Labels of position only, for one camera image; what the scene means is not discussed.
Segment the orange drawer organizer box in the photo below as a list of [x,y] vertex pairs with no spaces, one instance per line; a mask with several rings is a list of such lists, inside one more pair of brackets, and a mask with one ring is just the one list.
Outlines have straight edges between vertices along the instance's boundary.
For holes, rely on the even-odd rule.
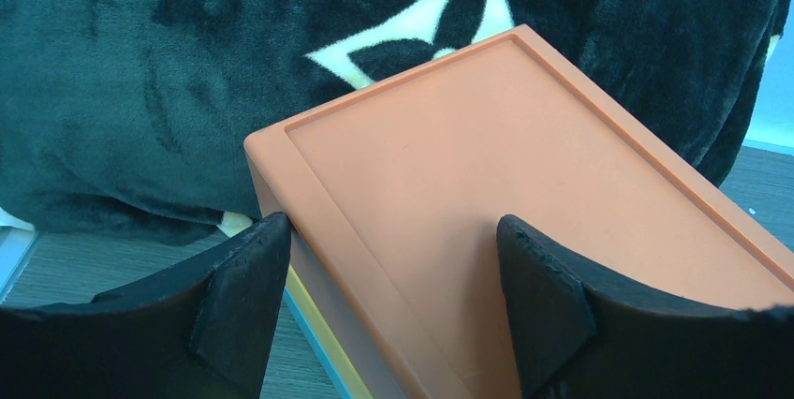
[[292,225],[288,303],[344,398],[524,398],[515,215],[667,293],[793,310],[793,255],[526,26],[249,135]]

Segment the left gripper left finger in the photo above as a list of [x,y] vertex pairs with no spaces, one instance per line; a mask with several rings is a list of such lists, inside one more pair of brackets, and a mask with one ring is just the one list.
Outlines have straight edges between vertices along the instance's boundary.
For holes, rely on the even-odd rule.
[[89,303],[1,310],[5,398],[257,398],[290,260],[270,214]]

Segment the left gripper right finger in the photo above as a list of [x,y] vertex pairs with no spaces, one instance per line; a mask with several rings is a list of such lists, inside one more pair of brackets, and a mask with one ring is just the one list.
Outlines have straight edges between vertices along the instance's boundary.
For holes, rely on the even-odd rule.
[[519,217],[497,225],[524,398],[789,398],[793,310],[731,310],[652,288]]

